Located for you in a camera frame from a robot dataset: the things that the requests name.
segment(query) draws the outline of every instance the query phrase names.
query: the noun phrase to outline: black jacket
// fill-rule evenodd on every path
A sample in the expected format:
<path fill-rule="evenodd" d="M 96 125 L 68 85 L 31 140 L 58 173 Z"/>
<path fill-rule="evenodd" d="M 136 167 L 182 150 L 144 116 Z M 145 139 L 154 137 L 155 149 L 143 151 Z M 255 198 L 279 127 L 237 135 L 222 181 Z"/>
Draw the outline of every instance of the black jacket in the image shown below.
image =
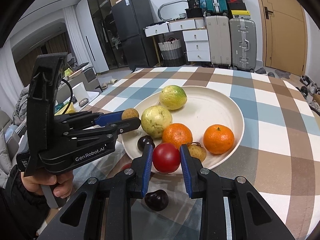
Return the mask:
<path fill-rule="evenodd" d="M 35 239 L 49 210 L 44 196 L 25 189 L 18 167 L 14 166 L 5 189 L 0 190 L 0 239 Z"/>

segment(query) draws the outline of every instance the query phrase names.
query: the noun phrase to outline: white round plate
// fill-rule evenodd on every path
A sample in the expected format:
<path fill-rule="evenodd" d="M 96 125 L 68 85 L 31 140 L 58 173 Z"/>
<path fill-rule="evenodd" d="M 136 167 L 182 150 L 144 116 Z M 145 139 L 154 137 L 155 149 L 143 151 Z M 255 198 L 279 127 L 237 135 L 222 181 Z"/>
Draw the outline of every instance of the white round plate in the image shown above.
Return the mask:
<path fill-rule="evenodd" d="M 226 95 L 206 87 L 184 86 L 187 94 L 187 103 L 179 110 L 170 111 L 173 123 L 182 123 L 192 132 L 193 141 L 200 142 L 203 146 L 203 134 L 205 130 L 213 124 L 221 124 L 229 127 L 235 135 L 233 147 L 221 155 L 213 155 L 207 151 L 207 157 L 202 162 L 206 168 L 213 169 L 227 160 L 238 148 L 244 134 L 244 118 L 238 105 Z M 139 112 L 140 118 L 143 111 L 150 107 L 160 105 L 160 92 L 149 96 L 141 101 L 135 109 Z M 142 127 L 124 133 L 122 143 L 125 151 L 131 159 L 140 157 L 142 152 L 137 147 L 137 141 L 141 136 L 146 135 Z M 162 142 L 161 138 L 154 139 L 157 146 Z M 159 173 L 152 165 L 152 172 Z M 172 174 L 182 174 L 181 165 Z"/>

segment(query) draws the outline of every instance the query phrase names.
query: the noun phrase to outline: orange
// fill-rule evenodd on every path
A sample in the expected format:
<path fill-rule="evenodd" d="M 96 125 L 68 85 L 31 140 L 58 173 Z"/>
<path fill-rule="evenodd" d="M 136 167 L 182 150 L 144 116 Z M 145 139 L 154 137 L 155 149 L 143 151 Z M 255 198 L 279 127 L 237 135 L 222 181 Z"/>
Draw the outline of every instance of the orange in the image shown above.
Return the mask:
<path fill-rule="evenodd" d="M 213 154 L 223 154 L 231 149 L 235 141 L 233 132 L 226 126 L 214 124 L 203 135 L 204 147 Z"/>
<path fill-rule="evenodd" d="M 178 150 L 185 143 L 192 143 L 192 133 L 188 127 L 182 123 L 170 124 L 163 132 L 162 141 L 172 143 Z"/>

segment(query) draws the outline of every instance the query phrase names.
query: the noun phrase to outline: plate rim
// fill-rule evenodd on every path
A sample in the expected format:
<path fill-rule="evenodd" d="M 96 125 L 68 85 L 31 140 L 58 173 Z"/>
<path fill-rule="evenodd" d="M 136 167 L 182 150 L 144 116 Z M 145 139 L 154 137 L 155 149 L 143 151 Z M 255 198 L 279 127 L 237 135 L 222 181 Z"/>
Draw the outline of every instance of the plate rim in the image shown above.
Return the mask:
<path fill-rule="evenodd" d="M 238 110 L 239 110 L 240 113 L 241 113 L 243 129 L 242 129 L 242 133 L 241 133 L 241 136 L 240 136 L 240 139 L 239 139 L 238 143 L 236 144 L 236 146 L 235 146 L 235 148 L 232 150 L 232 152 L 230 152 L 225 158 L 223 158 L 221 161 L 219 161 L 219 162 L 216 163 L 215 165 L 213 165 L 213 166 L 211 166 L 211 167 L 208 167 L 209 170 L 212 170 L 212 169 L 214 169 L 215 167 L 217 167 L 217 166 L 219 166 L 220 164 L 222 164 L 223 162 L 225 162 L 228 158 L 230 158 L 231 155 L 233 155 L 234 152 L 235 152 L 235 151 L 238 149 L 238 147 L 240 146 L 240 143 L 241 143 L 241 141 L 242 141 L 242 139 L 243 139 L 244 128 L 245 128 L 245 127 L 244 127 L 245 124 L 244 124 L 244 116 L 243 116 L 243 113 L 242 113 L 240 107 L 238 106 L 238 104 L 237 104 L 231 97 L 228 97 L 227 95 L 221 93 L 220 91 L 217 91 L 217 90 L 212 89 L 212 88 L 202 87 L 202 86 L 191 86 L 191 85 L 190 85 L 190 86 L 181 86 L 181 87 L 182 87 L 182 88 L 183 88 L 183 87 L 197 87 L 197 88 L 201 88 L 201 89 L 210 89 L 210 90 L 213 90 L 213 91 L 221 94 L 223 97 L 227 97 L 228 99 L 230 99 L 230 100 L 236 105 L 236 107 L 238 108 Z M 147 98 L 145 98 L 145 99 L 143 99 L 141 102 L 139 102 L 137 105 L 139 105 L 140 103 L 142 103 L 144 100 L 147 100 L 149 97 L 154 96 L 154 95 L 159 94 L 159 93 L 161 93 L 161 91 L 159 91 L 159 92 L 157 92 L 157 93 L 154 93 L 154 94 L 148 96 Z M 125 148 L 123 136 L 121 136 L 121 143 L 122 143 L 122 145 L 123 145 L 123 148 L 124 148 L 126 154 L 130 157 L 130 159 L 132 159 L 132 160 L 135 159 L 135 158 L 133 158 L 133 157 L 128 153 L 127 149 Z M 157 170 L 152 171 L 152 172 L 154 172 L 154 173 L 156 173 L 156 174 L 161 174 L 161 175 L 164 175 L 164 176 L 181 176 L 181 175 L 182 175 L 182 173 L 161 173 L 161 172 L 159 172 L 159 171 L 157 171 Z"/>

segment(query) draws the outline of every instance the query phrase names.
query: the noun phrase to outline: white curtain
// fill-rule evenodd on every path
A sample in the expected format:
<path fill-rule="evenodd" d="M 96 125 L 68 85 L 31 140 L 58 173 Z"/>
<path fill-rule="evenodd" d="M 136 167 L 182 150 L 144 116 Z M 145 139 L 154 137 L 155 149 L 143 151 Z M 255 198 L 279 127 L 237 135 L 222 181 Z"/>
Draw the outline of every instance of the white curtain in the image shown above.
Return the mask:
<path fill-rule="evenodd" d="M 0 49 L 0 108 L 12 118 L 23 84 L 14 64 L 10 40 Z"/>
<path fill-rule="evenodd" d="M 66 22 L 69 38 L 71 41 L 71 45 L 75 52 L 75 56 L 78 64 L 82 64 L 85 62 L 91 63 L 87 48 L 85 47 L 77 16 L 76 11 L 73 6 L 68 6 L 63 8 L 64 20 Z"/>

